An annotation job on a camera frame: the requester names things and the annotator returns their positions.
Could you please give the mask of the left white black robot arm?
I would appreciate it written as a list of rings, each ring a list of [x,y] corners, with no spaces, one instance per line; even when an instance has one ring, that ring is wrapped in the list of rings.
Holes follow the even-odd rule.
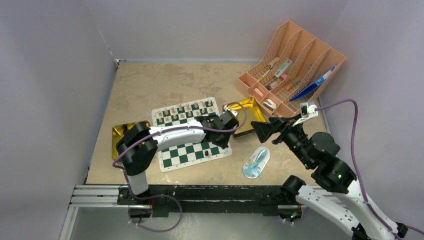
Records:
[[[129,197],[142,205],[149,199],[146,170],[156,153],[178,145],[203,142],[225,149],[230,136],[243,125],[231,111],[196,116],[172,126],[153,127],[138,122],[115,145],[118,157],[112,165],[115,167],[117,162],[122,162],[121,169],[131,189]]]

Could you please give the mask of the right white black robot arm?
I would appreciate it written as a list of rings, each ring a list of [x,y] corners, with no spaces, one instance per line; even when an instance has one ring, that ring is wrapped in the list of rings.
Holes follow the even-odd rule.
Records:
[[[290,175],[280,188],[282,200],[297,202],[333,222],[353,240],[401,240],[408,227],[389,219],[362,192],[359,176],[337,157],[340,146],[327,132],[316,132],[308,137],[296,118],[271,117],[269,122],[253,121],[251,125],[261,143],[273,134],[274,145],[284,143],[325,191],[342,202],[339,205],[320,194],[299,177]]]

